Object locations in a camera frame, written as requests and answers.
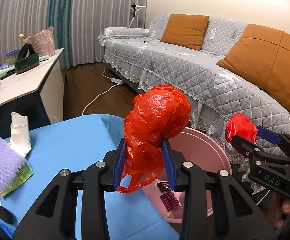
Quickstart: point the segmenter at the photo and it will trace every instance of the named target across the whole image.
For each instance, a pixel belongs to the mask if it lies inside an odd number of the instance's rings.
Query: dark brown floor
[[[66,70],[64,89],[64,120],[81,115],[85,106],[95,97],[115,85],[101,75],[105,65],[102,62],[80,65]],[[106,69],[104,75],[118,78]],[[84,114],[113,114],[125,118],[133,110],[133,99],[137,93],[127,85],[116,86],[98,97]]]

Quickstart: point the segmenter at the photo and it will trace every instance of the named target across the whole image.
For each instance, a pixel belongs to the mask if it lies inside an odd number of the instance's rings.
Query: sofa backrest
[[[160,40],[170,14],[156,16],[149,27],[149,38]],[[202,50],[223,56],[235,45],[247,23],[233,19],[210,16],[203,39]]]
[[[201,49],[225,56],[241,37],[246,25],[237,20],[210,16]]]

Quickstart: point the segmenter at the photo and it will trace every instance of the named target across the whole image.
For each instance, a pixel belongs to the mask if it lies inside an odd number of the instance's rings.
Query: human hand
[[[263,210],[263,213],[273,227],[280,228],[284,223],[282,215],[290,215],[290,199],[282,201],[281,195],[274,192],[267,209]]]

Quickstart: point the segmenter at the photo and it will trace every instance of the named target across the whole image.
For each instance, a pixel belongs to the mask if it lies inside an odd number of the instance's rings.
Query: orange pillow
[[[209,16],[171,14],[161,42],[200,50]]]
[[[290,34],[249,24],[217,64],[266,90],[290,110]]]

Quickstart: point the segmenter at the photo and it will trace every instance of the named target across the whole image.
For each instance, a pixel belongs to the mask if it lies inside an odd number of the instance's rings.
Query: sofa armrest
[[[102,46],[105,46],[106,42],[110,39],[129,39],[129,38],[144,38],[149,34],[149,29],[139,29],[139,28],[105,28],[98,40]]]

